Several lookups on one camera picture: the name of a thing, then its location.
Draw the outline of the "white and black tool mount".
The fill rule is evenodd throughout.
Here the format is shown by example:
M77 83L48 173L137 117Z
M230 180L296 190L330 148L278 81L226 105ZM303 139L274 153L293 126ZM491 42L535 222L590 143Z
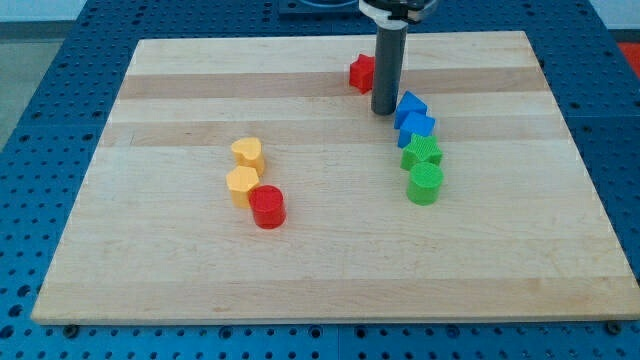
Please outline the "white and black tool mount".
M418 24L438 7L439 0L359 0L358 9L379 27Z

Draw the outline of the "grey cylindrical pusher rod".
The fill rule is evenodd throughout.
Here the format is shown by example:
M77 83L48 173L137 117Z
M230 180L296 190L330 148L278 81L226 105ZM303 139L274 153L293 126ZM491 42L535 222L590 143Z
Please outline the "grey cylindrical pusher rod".
M390 115L397 106L407 27L377 28L371 110Z

